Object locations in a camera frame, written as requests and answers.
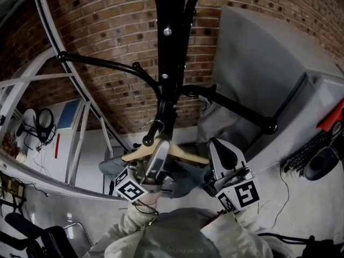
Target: metal bolt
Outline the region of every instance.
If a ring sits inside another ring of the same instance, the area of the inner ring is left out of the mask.
[[[172,30],[169,27],[167,27],[163,30],[163,34],[169,36],[172,34]]]

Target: black chair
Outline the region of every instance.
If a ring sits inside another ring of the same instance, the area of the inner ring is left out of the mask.
[[[0,232],[0,241],[17,250],[26,250],[29,258],[77,258],[62,227],[53,226],[43,230],[17,213],[7,214],[5,221],[27,239],[19,240]],[[37,238],[41,238],[43,247],[37,243]]]

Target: gray garment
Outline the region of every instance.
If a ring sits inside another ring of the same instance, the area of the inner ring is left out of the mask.
[[[110,180],[114,181],[119,173],[126,167],[127,162],[122,161],[121,156],[103,161],[99,164],[99,170]],[[199,168],[184,162],[174,160],[167,161],[165,169],[168,169],[174,180],[173,186],[169,187],[172,193],[162,195],[168,198],[181,198],[190,193],[190,191],[205,182],[205,176],[211,172],[209,166]]]
[[[134,258],[220,258],[219,250],[200,231],[214,216],[196,208],[160,214],[145,228]]]
[[[229,126],[232,126],[238,119],[238,115],[218,103],[206,101],[206,106],[200,113],[197,122],[198,134],[197,143],[208,142],[211,138],[218,138]]]

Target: white cable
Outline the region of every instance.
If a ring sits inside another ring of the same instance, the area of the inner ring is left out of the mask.
[[[44,154],[44,160],[43,160],[43,151],[46,150],[46,149],[49,149],[50,147],[45,147],[45,148],[41,148],[40,151],[38,152],[38,154],[36,155],[36,157],[33,157],[32,160],[33,162],[39,166],[41,169],[39,171],[39,173],[42,173],[42,169],[45,171],[46,175],[51,177],[49,171],[47,168],[44,167],[44,163],[45,163],[45,158],[46,158],[46,155],[47,155],[47,152],[45,151],[45,154]],[[35,160],[39,154],[41,154],[41,164],[38,164],[37,161]]]
[[[288,186],[288,184],[285,182],[285,180],[282,178],[282,169],[279,170],[279,174],[280,174],[280,176],[281,176],[281,180],[282,180],[282,181],[284,182],[284,184],[286,185],[286,189],[287,189],[287,192],[288,192],[288,198],[286,199],[284,205],[282,206],[282,205],[280,205],[278,202],[276,202],[276,201],[274,201],[273,199],[271,199],[271,200],[268,200],[265,204],[263,204],[262,207],[261,207],[260,209],[259,209],[259,203],[258,203],[258,209],[257,209],[257,214],[259,215],[260,212],[261,212],[261,210],[263,209],[263,207],[266,206],[266,205],[267,205],[268,203],[270,203],[270,202],[274,202],[275,204],[277,204],[277,205],[279,205],[279,206],[281,207],[281,210],[280,210],[279,213],[277,214],[277,216],[276,216],[276,218],[275,218],[275,221],[274,221],[274,224],[273,224],[273,226],[272,226],[271,229],[273,229],[273,228],[275,227],[275,225],[276,225],[276,223],[277,223],[277,218],[278,218],[278,216],[279,216],[281,213],[284,213],[284,214],[286,215],[286,218],[287,218],[288,222],[289,222],[292,226],[294,226],[294,224],[289,220],[288,215],[283,211],[283,209],[285,208],[287,202],[289,201],[290,194],[289,194],[289,186]]]
[[[289,201],[289,198],[290,198],[290,195],[289,195],[289,186],[288,186],[288,184],[284,181],[284,179],[282,178],[282,170],[281,170],[281,169],[279,170],[279,174],[280,174],[280,176],[281,176],[282,182],[284,182],[284,184],[286,185],[286,190],[287,190],[287,192],[288,192],[288,198],[286,199],[286,201],[285,201],[284,205],[282,206],[282,209],[280,210],[280,212],[277,214],[276,219],[275,219],[275,222],[274,222],[274,225],[272,226],[271,229],[273,229],[273,228],[275,227],[275,225],[276,225],[276,223],[277,223],[277,218],[278,218],[278,216],[282,213],[284,207],[286,206],[286,204],[287,204],[287,202]]]

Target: sleeve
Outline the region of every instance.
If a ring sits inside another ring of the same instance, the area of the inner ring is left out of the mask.
[[[251,205],[247,209],[241,210],[239,213],[235,215],[236,220],[238,223],[245,228],[246,230],[254,233],[275,233],[271,230],[267,230],[259,225],[257,221],[258,213],[258,204]],[[259,238],[263,239],[268,246],[271,248],[273,252],[277,252],[282,255],[282,257],[294,257],[294,253],[291,247],[277,239],[276,237],[271,236],[260,236]]]
[[[149,204],[153,209],[156,208],[156,202]],[[156,214],[146,214],[154,212],[147,206],[138,206],[137,210],[131,203],[128,205],[127,212],[121,216],[118,224],[113,225],[101,239],[84,255],[83,258],[103,258],[106,248],[117,240],[126,237],[143,226],[147,226],[156,218]]]

